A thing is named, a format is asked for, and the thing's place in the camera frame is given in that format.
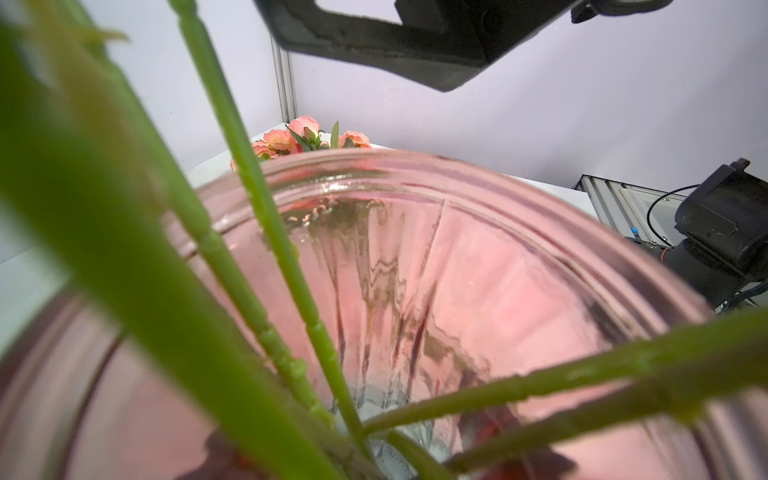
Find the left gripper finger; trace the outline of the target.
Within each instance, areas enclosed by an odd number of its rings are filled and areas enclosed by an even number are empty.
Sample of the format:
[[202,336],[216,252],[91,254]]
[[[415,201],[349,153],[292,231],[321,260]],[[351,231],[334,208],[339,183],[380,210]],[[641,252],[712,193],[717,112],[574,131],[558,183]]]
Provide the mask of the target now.
[[563,14],[578,24],[665,1],[398,1],[400,21],[352,16],[306,0],[261,0],[270,33],[294,53],[378,68],[441,92],[471,80]]

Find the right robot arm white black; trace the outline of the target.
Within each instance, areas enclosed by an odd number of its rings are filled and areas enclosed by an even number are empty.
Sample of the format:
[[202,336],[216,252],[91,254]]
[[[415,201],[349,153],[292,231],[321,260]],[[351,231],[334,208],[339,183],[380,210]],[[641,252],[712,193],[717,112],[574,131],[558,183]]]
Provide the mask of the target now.
[[643,244],[723,313],[767,292],[767,182],[748,173],[749,165],[740,158],[686,188],[674,215],[681,242],[652,229],[661,243]]

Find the orange pink peony stem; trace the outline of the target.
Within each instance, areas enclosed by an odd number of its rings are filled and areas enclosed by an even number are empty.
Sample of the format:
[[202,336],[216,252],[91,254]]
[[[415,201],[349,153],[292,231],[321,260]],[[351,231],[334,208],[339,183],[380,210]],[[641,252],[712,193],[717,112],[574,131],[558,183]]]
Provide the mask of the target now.
[[298,155],[301,153],[329,149],[371,149],[370,139],[361,132],[339,132],[336,122],[330,133],[326,133],[319,123],[310,116],[297,117],[280,128],[273,128],[250,144],[252,154],[245,154],[247,140],[241,121],[228,119],[223,123],[223,132],[227,141],[237,140],[232,148],[230,167],[240,173],[252,169],[259,162]]

